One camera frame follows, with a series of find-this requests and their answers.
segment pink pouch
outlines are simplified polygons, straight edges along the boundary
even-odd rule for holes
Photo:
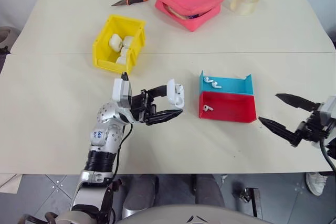
[[[222,1],[223,0],[157,0],[155,6],[187,27],[190,31],[194,31],[201,24],[220,12]]]

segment clear packing tape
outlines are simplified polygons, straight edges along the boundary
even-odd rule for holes
[[[238,15],[248,15],[254,12],[259,0],[232,0],[230,8]]]

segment white sneaker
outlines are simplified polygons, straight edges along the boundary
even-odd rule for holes
[[[306,173],[306,183],[310,192],[316,196],[320,196],[323,193],[327,178],[327,176],[319,173]]]

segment yellow storage box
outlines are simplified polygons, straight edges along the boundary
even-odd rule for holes
[[[111,15],[93,43],[93,64],[98,68],[117,73],[130,73],[137,62],[141,48],[145,44],[144,26],[145,21]],[[123,40],[125,36],[134,36],[126,55],[126,65],[116,63],[120,53],[115,52],[109,45],[109,40],[113,34],[118,34]]]

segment white table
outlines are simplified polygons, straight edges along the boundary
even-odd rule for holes
[[[281,102],[292,93],[323,102],[335,93],[334,53],[141,54],[130,75],[133,94],[174,77],[185,86],[185,110],[169,122],[134,127],[119,173],[280,173],[329,170],[320,150],[293,148],[259,121],[198,118],[198,77],[253,75],[257,114],[294,130],[309,113]],[[100,106],[118,74],[92,66],[91,54],[7,57],[0,76],[0,172],[77,174]],[[164,99],[158,109],[164,109]]]
[[[147,22],[143,54],[219,52],[335,52],[307,0],[260,0],[249,16],[222,11],[191,33],[154,7],[156,0],[132,6],[118,0],[38,0],[13,54],[90,54],[111,14]]]

